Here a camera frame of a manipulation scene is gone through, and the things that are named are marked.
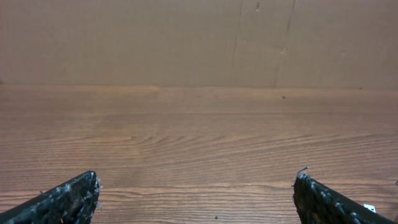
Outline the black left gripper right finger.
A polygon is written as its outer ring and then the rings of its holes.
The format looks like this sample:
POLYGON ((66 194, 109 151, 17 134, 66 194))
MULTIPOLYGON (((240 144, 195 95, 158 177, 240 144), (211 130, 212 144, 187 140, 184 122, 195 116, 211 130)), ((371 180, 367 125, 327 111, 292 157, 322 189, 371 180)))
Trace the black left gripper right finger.
POLYGON ((293 200, 302 224, 394 224, 308 175, 297 172, 293 200))

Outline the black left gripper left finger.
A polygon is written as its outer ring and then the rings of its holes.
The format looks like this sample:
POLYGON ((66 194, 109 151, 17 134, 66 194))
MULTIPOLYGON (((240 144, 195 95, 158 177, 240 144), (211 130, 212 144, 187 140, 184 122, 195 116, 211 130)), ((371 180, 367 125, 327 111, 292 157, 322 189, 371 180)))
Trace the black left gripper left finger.
POLYGON ((99 178, 88 170, 1 213, 3 224, 90 224, 100 196, 99 178))

